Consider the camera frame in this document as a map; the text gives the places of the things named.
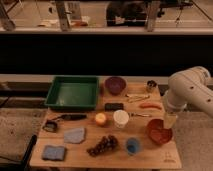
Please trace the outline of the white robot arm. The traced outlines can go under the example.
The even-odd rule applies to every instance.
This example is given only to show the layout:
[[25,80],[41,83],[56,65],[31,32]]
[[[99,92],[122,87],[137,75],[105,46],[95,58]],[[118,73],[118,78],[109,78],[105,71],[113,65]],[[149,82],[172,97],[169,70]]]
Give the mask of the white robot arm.
[[190,103],[213,118],[213,90],[207,87],[211,81],[210,72],[201,66],[176,72],[168,78],[168,90],[162,97],[164,105],[164,124],[171,128]]

